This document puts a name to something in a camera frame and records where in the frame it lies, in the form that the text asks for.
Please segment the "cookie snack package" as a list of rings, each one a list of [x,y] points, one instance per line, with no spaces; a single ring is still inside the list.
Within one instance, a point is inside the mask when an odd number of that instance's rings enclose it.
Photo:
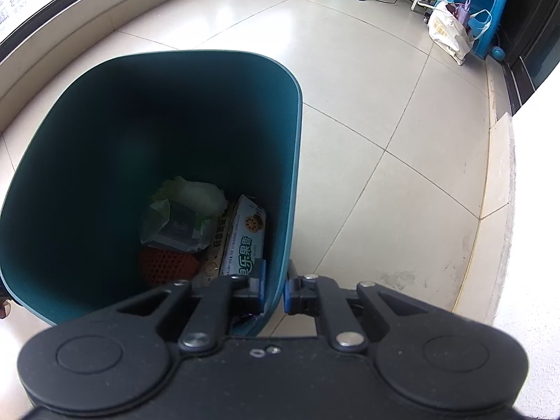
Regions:
[[[218,219],[215,237],[206,260],[193,279],[194,288],[208,287],[219,276],[247,276],[257,293],[257,314],[265,306],[266,261],[264,259],[266,212],[242,194],[234,207]]]

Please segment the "orange foam fruit net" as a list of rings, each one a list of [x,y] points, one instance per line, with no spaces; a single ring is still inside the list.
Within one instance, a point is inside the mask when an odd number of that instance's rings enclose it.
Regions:
[[[143,246],[140,268],[148,285],[165,285],[177,280],[193,279],[200,271],[201,262],[190,253]]]

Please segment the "clear green plastic wrapper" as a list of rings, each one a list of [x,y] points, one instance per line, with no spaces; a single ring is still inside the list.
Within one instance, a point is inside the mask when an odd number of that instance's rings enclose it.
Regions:
[[[218,220],[228,207],[224,192],[214,184],[176,176],[152,196],[140,225],[144,246],[197,253],[214,239]]]

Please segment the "dark teal trash bin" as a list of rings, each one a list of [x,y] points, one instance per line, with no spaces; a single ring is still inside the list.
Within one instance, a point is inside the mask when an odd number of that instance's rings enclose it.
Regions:
[[[89,69],[28,144],[1,213],[1,282],[55,325],[132,298],[140,222],[168,179],[251,196],[267,214],[262,314],[282,297],[292,246],[303,93],[292,73],[241,51],[161,51]]]

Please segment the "white shopping bag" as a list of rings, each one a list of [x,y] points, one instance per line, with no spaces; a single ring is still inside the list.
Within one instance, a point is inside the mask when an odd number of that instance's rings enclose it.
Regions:
[[[420,6],[429,9],[427,26],[432,41],[444,50],[458,65],[491,27],[492,13],[487,9],[472,12],[472,1],[462,3],[448,0],[420,0]]]

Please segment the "small blue ball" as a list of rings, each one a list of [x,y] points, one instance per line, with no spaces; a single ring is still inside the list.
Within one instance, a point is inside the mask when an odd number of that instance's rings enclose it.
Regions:
[[[502,48],[500,48],[498,45],[492,47],[491,54],[492,57],[499,63],[502,63],[506,57],[505,51]]]

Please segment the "black window frame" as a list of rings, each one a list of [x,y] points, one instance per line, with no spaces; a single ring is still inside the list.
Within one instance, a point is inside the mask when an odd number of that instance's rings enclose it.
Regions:
[[[13,30],[6,39],[1,42],[1,60],[4,61],[12,51],[15,50],[25,39],[36,32],[55,16],[68,9],[79,0],[52,0],[37,12],[28,17],[22,24]]]

